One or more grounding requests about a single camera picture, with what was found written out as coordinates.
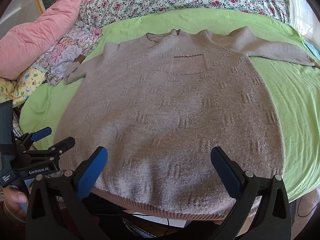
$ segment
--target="pink blanket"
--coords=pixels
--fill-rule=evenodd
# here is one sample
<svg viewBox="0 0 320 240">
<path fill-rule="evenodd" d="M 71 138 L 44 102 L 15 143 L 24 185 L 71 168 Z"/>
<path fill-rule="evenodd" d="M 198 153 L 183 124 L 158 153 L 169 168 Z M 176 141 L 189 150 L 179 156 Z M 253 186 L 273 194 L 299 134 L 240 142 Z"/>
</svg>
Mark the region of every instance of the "pink blanket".
<svg viewBox="0 0 320 240">
<path fill-rule="evenodd" d="M 82 0 L 57 0 L 32 23 L 13 27 L 0 40 L 0 77 L 16 79 L 76 22 Z"/>
</svg>

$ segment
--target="bed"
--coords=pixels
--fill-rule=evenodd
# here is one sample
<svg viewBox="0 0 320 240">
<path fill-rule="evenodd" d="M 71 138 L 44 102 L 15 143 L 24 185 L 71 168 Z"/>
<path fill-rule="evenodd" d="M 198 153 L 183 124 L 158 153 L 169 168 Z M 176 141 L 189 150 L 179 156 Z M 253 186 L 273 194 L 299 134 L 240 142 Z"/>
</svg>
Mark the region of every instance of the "bed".
<svg viewBox="0 0 320 240">
<path fill-rule="evenodd" d="M 119 43 L 147 32 L 166 33 L 172 28 L 197 33 L 209 29 L 228 34 L 236 28 L 249 26 L 259 37 L 285 41 L 304 49 L 303 37 L 292 27 L 270 17 L 221 9 L 185 9 L 128 19 L 107 25 L 97 48 L 86 60 L 102 53 L 106 42 Z M 320 184 L 319 108 L 320 72 L 316 68 L 252 57 L 254 66 L 265 81 L 275 104 L 282 127 L 285 146 L 284 182 L 289 201 L 314 190 Z M 29 97 L 22 108 L 20 127 L 32 132 L 46 126 L 52 135 L 39 141 L 36 147 L 47 149 L 59 120 L 76 93 L 81 80 L 53 87 L 43 84 Z"/>
</svg>

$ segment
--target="beige knit sweater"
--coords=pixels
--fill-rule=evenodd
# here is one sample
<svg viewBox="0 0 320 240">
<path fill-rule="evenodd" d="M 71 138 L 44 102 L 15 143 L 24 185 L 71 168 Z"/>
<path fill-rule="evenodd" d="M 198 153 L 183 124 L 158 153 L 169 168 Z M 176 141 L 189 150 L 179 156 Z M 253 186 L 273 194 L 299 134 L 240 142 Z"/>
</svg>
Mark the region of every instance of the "beige knit sweater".
<svg viewBox="0 0 320 240">
<path fill-rule="evenodd" d="M 56 142 L 76 139 L 61 168 L 76 168 L 104 146 L 96 194 L 165 218 L 224 217 L 234 199 L 210 162 L 213 147 L 257 176 L 284 169 L 277 113 L 249 56 L 315 65 L 297 46 L 260 39 L 248 27 L 106 43 L 102 55 L 66 73 L 67 83 L 85 78 L 56 131 Z"/>
</svg>

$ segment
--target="white wall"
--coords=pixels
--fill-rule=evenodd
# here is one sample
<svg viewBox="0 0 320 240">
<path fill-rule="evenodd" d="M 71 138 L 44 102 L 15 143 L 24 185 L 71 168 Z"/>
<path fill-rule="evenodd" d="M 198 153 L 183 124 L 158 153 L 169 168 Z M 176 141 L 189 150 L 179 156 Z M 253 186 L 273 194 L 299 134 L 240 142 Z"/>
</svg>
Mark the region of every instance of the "white wall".
<svg viewBox="0 0 320 240">
<path fill-rule="evenodd" d="M 0 19 L 0 39 L 15 25 L 40 16 L 34 0 L 12 0 Z"/>
</svg>

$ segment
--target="silver rivet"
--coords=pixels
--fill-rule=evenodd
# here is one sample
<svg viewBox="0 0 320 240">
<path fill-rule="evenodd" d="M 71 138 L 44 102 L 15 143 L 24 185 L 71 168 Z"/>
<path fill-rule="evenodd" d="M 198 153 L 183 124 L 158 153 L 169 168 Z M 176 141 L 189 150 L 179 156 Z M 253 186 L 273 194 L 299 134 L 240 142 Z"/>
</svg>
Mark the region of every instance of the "silver rivet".
<svg viewBox="0 0 320 240">
<path fill-rule="evenodd" d="M 42 174 L 38 174 L 38 175 L 36 176 L 36 180 L 41 180 L 42 178 L 43 178 Z"/>
<path fill-rule="evenodd" d="M 72 174 L 73 174 L 72 170 L 67 170 L 64 172 L 64 176 L 66 176 L 66 177 L 70 177 Z"/>
<path fill-rule="evenodd" d="M 276 178 L 276 180 L 279 180 L 279 181 L 282 180 L 282 177 L 281 177 L 279 174 L 277 174 L 277 175 L 275 176 L 275 178 Z"/>
<path fill-rule="evenodd" d="M 245 172 L 245 175 L 246 175 L 248 178 L 252 178 L 252 177 L 253 177 L 253 172 L 252 172 L 252 171 L 246 171 L 246 172 Z"/>
</svg>

